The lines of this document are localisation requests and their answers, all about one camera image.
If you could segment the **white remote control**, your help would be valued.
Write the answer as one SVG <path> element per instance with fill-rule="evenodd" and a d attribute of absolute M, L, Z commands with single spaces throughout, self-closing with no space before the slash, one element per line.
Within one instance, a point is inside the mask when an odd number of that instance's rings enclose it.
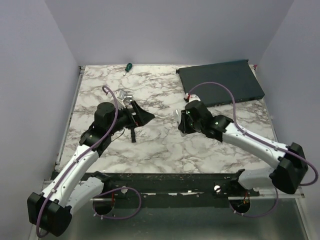
<path fill-rule="evenodd" d="M 177 126 L 179 127 L 180 124 L 181 124 L 181 120 L 182 120 L 181 111 L 178 110 L 178 109 L 176 109 L 176 110 L 173 111 L 173 115 L 174 115 L 175 121 L 176 121 L 176 123 L 177 123 Z M 179 128 L 178 128 L 178 130 L 179 130 L 179 133 L 180 133 L 180 135 L 181 135 L 182 137 L 184 137 L 184 136 L 186 135 L 186 134 L 183 133 Z"/>

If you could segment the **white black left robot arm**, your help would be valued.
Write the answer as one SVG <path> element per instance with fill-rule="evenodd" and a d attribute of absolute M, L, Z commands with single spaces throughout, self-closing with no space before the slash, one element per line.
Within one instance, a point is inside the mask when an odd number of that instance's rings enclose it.
<path fill-rule="evenodd" d="M 111 144 L 112 136 L 122 129 L 135 129 L 148 124 L 155 115 L 143 110 L 135 101 L 130 108 L 103 102 L 97 106 L 94 121 L 81 135 L 73 157 L 41 193 L 33 192 L 27 199 L 29 221 L 41 230 L 59 237 L 68 228 L 73 215 L 91 198 L 107 197 L 111 185 L 96 177 L 79 184 L 86 171 Z"/>

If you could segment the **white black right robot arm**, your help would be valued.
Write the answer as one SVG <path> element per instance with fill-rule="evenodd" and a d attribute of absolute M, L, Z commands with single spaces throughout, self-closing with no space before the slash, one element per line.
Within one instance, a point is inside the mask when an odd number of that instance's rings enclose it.
<path fill-rule="evenodd" d="M 193 100 L 173 113 L 182 136 L 200 133 L 209 139 L 236 146 L 268 164 L 268 167 L 242 170 L 230 183 L 230 191 L 241 196 L 247 190 L 272 188 L 293 195 L 301 184 L 308 165 L 302 147 L 275 142 L 238 126 L 222 114 L 212 115 L 203 102 Z"/>

